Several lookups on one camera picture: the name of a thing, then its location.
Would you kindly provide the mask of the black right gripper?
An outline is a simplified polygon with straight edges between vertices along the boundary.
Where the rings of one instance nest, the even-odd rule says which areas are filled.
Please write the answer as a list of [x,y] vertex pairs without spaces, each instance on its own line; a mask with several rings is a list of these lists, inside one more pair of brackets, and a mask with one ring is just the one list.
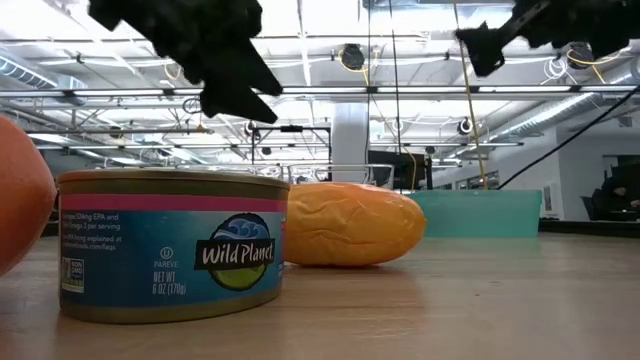
[[478,77],[500,68],[505,63],[502,48],[518,37],[531,48],[584,42],[594,55],[621,50],[639,37],[639,0],[515,0],[511,20],[502,29],[483,22],[455,31]]

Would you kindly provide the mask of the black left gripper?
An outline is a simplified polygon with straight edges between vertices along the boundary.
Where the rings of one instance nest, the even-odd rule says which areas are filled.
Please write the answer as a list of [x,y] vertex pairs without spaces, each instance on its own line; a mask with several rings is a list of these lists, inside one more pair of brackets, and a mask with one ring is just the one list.
[[202,112],[273,124],[278,116],[257,95],[226,93],[232,85],[281,95],[283,87],[254,48],[262,28],[256,0],[91,0],[88,14],[112,31],[124,22],[149,40],[161,57],[204,79]]

